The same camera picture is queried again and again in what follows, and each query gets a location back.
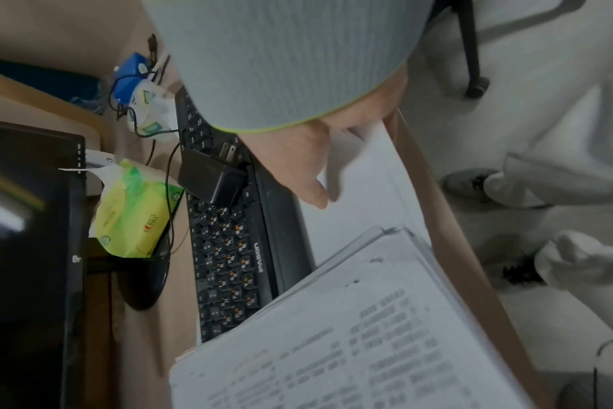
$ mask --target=shoe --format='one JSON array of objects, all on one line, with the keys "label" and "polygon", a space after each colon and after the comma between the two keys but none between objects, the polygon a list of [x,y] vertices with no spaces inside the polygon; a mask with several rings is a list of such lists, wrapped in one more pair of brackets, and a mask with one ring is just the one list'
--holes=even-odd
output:
[{"label": "shoe", "polygon": [[484,181],[499,170],[473,168],[451,173],[443,179],[442,188],[455,196],[490,203],[492,200],[484,192]]},{"label": "shoe", "polygon": [[524,289],[545,286],[546,283],[536,271],[535,255],[523,255],[514,263],[502,263],[484,268],[496,290]]}]

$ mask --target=chair leg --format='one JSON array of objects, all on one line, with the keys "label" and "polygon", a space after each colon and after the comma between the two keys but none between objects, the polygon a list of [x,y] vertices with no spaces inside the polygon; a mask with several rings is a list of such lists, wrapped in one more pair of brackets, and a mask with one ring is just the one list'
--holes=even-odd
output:
[{"label": "chair leg", "polygon": [[468,75],[470,82],[466,90],[468,98],[481,98],[490,81],[488,78],[480,76],[480,56],[477,45],[477,33],[475,30],[475,15],[473,12],[472,0],[455,0],[453,2],[453,12],[459,18],[459,29],[461,30],[461,40],[463,50],[466,55],[468,65]]}]

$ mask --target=chair wheel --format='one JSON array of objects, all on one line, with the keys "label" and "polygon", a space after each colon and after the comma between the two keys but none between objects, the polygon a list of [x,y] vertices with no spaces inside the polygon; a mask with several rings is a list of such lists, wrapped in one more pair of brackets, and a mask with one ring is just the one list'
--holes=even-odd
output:
[{"label": "chair wheel", "polygon": [[479,77],[475,81],[471,81],[468,84],[468,89],[466,90],[466,97],[472,100],[479,99],[483,97],[490,85],[490,81],[486,77]]}]

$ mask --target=hand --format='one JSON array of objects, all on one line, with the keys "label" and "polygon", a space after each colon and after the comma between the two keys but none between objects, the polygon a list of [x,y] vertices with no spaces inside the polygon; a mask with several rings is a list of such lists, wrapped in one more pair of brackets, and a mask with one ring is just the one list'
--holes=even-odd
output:
[{"label": "hand", "polygon": [[391,126],[407,84],[408,70],[403,64],[377,89],[333,113],[276,131],[239,136],[279,183],[301,200],[324,209],[329,202],[327,192],[316,178],[327,164],[329,131],[383,118]]}]

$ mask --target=gray floor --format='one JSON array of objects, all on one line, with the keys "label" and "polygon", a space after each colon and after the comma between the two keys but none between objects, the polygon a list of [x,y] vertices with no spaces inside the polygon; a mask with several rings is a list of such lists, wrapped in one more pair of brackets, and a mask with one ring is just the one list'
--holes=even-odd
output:
[{"label": "gray floor", "polygon": [[[456,17],[432,23],[410,59],[401,110],[437,177],[471,167],[499,168],[551,125],[575,98],[613,71],[613,0],[587,0],[571,13],[558,0],[474,0],[482,75],[478,102],[461,98],[467,72]],[[578,6],[578,0],[563,7]],[[580,230],[613,245],[613,206],[514,211],[451,199],[483,262],[538,248],[555,231]],[[541,288],[502,296],[539,369],[590,371],[612,332],[568,294]],[[613,347],[602,359],[613,373]]]}]

